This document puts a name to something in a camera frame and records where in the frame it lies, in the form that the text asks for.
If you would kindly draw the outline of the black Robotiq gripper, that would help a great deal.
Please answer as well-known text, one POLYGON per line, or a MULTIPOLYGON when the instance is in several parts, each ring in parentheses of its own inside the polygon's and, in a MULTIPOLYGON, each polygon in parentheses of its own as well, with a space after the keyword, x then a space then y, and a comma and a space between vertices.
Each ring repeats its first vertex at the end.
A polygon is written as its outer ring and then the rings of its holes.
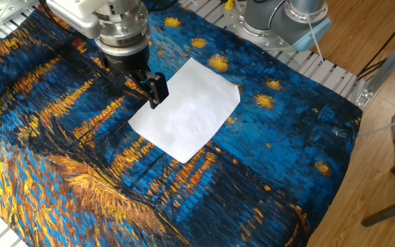
POLYGON ((169 95, 165 75, 152 73, 149 69, 149 47, 129 56, 113 56, 103 53, 103 62, 115 78, 117 84, 124 84, 128 78, 132 88, 149 99, 151 109, 155 109, 169 95))

